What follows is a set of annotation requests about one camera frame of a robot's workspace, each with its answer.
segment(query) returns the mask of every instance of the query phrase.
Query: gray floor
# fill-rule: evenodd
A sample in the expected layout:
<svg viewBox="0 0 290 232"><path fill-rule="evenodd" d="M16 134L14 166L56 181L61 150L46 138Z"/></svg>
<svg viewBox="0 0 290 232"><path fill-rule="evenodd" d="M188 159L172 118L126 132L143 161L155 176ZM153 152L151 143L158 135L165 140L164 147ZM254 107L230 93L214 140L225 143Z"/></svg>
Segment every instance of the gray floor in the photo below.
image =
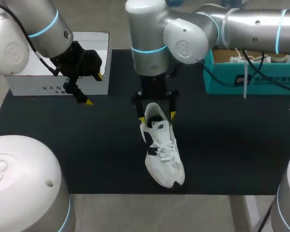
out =
<svg viewBox="0 0 290 232"><path fill-rule="evenodd" d="M54 0L73 31L109 31L112 47L129 48L126 0ZM220 0L184 0L181 11ZM290 8L290 0L251 0L248 8ZM8 90L0 77L0 106ZM273 196L257 196L263 216ZM204 195L73 195L76 232L246 232L242 197Z"/></svg>

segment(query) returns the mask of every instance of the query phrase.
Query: black cable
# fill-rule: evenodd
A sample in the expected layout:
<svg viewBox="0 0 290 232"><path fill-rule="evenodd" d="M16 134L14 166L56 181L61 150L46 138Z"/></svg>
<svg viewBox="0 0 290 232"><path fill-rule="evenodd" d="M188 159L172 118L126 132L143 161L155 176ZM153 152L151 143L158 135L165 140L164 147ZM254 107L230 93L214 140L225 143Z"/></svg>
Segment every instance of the black cable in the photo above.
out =
<svg viewBox="0 0 290 232"><path fill-rule="evenodd" d="M265 58L265 54L264 54L264 52L262 52L262 58L261 58L260 65L259 65L259 67L258 67L258 70L255 71L255 73L252 75L252 78L255 77L255 75L257 75L258 72L260 72L260 70L261 70L261 68L262 68L262 66L263 66L264 58Z"/></svg>
<svg viewBox="0 0 290 232"><path fill-rule="evenodd" d="M203 65L203 69L204 69L205 71L207 71L207 73L211 76L211 78L212 78L214 81L218 82L219 84L221 84L221 85L223 85L223 86L228 86L228 87L236 87L236 86L233 86L233 85L231 85L231 84L229 84L229 83L225 83L225 82L220 81L218 78L215 77L215 75L214 75L211 71L209 71L208 67L206 67L205 65Z"/></svg>
<svg viewBox="0 0 290 232"><path fill-rule="evenodd" d="M250 65L250 66L251 66L251 67L252 67L252 68L253 68L253 69L254 69L254 70L255 70L259 75L261 75L262 77L266 78L270 84L275 85L275 86L278 86L278 87L281 87L281 88L284 88L284 89L290 91L290 87L285 86L285 85L283 85L283 84L281 84L281 83L278 83L278 82L276 82L276 81L270 81L270 78L269 78L268 76L264 75L260 70L258 70L258 69L256 68L256 66L254 66L254 64L253 64L253 63L251 62L251 60L249 59L249 57L248 57L248 55L247 55L247 53L246 53L245 50L243 50L243 54L244 54L244 57L246 58L246 60L248 61L249 65Z"/></svg>
<svg viewBox="0 0 290 232"><path fill-rule="evenodd" d="M261 223L261 225L260 225L260 227L258 229L258 232L261 232L263 230L263 228L265 226L265 223L267 222L267 219L269 218L269 216L271 214L273 203L274 202L272 202L272 204L270 205L270 208L267 210L266 215L264 216L263 221L262 221L262 223Z"/></svg>
<svg viewBox="0 0 290 232"><path fill-rule="evenodd" d="M37 50L36 48L34 47L32 41L30 40L29 38L29 35L28 33L26 32L23 24L19 21L19 19L17 18L17 16L6 6L4 5L1 5L0 4L0 8L3 9L6 13L8 13L14 20L15 22L19 25L20 29L22 30L22 32L24 33L30 47L32 48L33 52L36 53ZM39 58L39 60L41 61L41 63L53 74L53 75L58 75L58 72L55 71L53 68L49 67L48 64L45 63L45 61L42 59L42 58Z"/></svg>
<svg viewBox="0 0 290 232"><path fill-rule="evenodd" d="M172 78L172 77L176 77L176 76L177 76L177 73L178 73L178 69L179 69L180 67L182 67L182 66L184 66L183 63L178 63L178 64L176 64L176 65L174 66L172 72L171 72L170 74L168 74L167 77L170 77L170 78Z"/></svg>

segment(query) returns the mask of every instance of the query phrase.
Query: shoe tongue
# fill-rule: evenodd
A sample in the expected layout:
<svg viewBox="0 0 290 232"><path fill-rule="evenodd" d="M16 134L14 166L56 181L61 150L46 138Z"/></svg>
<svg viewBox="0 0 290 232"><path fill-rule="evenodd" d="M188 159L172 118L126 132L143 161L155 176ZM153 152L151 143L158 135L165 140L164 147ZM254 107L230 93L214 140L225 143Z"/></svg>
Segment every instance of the shoe tongue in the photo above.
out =
<svg viewBox="0 0 290 232"><path fill-rule="evenodd" d="M168 121L152 122L153 130L161 144L172 142L170 134L170 124Z"/></svg>

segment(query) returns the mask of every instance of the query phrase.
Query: blue led ring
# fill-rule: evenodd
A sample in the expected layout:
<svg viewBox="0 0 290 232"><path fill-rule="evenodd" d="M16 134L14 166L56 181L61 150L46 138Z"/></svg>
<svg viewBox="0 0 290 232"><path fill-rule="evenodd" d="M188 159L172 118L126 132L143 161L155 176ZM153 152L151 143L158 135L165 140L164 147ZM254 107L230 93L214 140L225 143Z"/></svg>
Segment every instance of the blue led ring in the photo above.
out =
<svg viewBox="0 0 290 232"><path fill-rule="evenodd" d="M285 17L286 12L287 12L287 9L282 11L282 14L281 14L281 17L280 17L280 21L279 21L279 25L278 25L277 36L276 36L276 45L275 45L276 54L279 54L279 38L280 38L280 32L281 32L281 24L282 24L282 21L283 21L283 19Z"/></svg>
<svg viewBox="0 0 290 232"><path fill-rule="evenodd" d="M281 213L281 210L280 210L280 207L279 207L279 201L278 201L278 198L279 198L279 189L280 189L280 186L278 187L278 191L277 191L277 208L278 208L278 211L279 211L279 215L282 219L282 221L284 222L284 224L286 225L286 227L289 229L290 231L290 226L288 225L288 223L286 222L285 218L282 216L282 213Z"/></svg>
<svg viewBox="0 0 290 232"><path fill-rule="evenodd" d="M156 49L156 50L152 50L152 51L142 51L142 50L138 50L138 49L135 49L135 48L131 47L131 49L134 52L143 53L143 54L150 54L150 53L160 52L160 51L162 51L165 48L167 48L167 45L163 46L162 48L159 48L159 49Z"/></svg>
<svg viewBox="0 0 290 232"><path fill-rule="evenodd" d="M67 216L66 216L66 219L64 220L62 226L60 227L59 231L58 232L61 232L65 226L65 224L67 223L67 220L68 220L68 217L70 215L70 209L71 209L71 196L69 196L69 210L68 210L68 213L67 213Z"/></svg>
<svg viewBox="0 0 290 232"><path fill-rule="evenodd" d="M35 33L33 35L30 35L29 38L33 38L33 37L39 36L39 35L43 34L44 32L46 32L48 29L50 29L54 25L54 23L56 23L56 21L58 19L58 16L59 16L59 12L57 10L57 13L56 13L56 16L55 16L54 20L46 28L44 28L43 30L41 30L38 33Z"/></svg>

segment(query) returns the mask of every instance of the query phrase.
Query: white box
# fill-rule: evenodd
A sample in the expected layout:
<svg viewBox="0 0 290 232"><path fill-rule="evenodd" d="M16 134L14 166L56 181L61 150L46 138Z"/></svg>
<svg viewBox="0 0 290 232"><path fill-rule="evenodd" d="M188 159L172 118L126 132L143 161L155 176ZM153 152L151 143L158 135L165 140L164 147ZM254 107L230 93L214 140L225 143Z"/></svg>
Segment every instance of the white box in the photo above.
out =
<svg viewBox="0 0 290 232"><path fill-rule="evenodd" d="M97 51L102 59L101 74L103 75L102 81L96 81L93 76L83 76L76 84L86 95L107 95L112 59L109 33L74 32L73 34L74 40L78 41L85 50ZM43 59L50 67L55 68L48 58ZM66 77L61 73L53 76L32 49L26 68L17 75L6 76L5 79L15 96L68 95L63 89Z"/></svg>

